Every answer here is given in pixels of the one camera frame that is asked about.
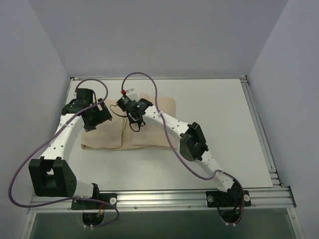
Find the beige cloth surgical kit roll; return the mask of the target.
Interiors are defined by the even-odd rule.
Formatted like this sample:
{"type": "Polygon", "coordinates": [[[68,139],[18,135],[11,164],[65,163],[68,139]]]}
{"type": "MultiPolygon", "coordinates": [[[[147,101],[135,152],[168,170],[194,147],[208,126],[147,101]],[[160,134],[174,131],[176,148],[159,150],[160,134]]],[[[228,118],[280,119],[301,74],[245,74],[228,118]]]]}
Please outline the beige cloth surgical kit roll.
{"type": "MultiPolygon", "coordinates": [[[[176,103],[173,98],[159,97],[159,109],[175,117],[176,103]]],[[[140,132],[133,132],[126,118],[112,113],[112,120],[99,124],[95,130],[82,131],[82,149],[130,150],[146,147],[169,147],[163,129],[146,124],[140,132]]]]}

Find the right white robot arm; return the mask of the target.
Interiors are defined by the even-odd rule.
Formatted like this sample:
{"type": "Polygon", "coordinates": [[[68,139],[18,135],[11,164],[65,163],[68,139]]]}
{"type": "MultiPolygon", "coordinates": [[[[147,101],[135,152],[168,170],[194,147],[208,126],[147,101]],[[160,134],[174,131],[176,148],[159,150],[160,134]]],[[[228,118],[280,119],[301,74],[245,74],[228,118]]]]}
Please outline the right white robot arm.
{"type": "Polygon", "coordinates": [[[180,162],[190,173],[201,180],[213,181],[221,191],[221,199],[226,205],[234,205],[239,198],[244,197],[244,191],[238,180],[214,159],[206,144],[206,139],[200,125],[182,122],[162,111],[146,99],[132,101],[122,97],[118,102],[122,111],[127,113],[131,123],[137,123],[138,128],[151,123],[163,128],[166,139],[180,162]]]}

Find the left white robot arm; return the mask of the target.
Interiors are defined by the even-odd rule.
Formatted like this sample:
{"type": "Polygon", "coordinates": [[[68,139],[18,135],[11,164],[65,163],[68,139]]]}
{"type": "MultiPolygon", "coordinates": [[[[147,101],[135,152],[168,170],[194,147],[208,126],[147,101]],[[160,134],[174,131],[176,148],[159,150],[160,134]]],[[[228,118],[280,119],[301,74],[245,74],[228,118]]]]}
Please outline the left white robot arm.
{"type": "Polygon", "coordinates": [[[73,145],[81,131],[96,130],[97,125],[112,116],[93,90],[78,88],[76,98],[62,109],[56,136],[38,159],[29,162],[34,192],[39,197],[83,198],[89,209],[100,205],[101,197],[94,183],[78,180],[68,165],[73,145]]]}

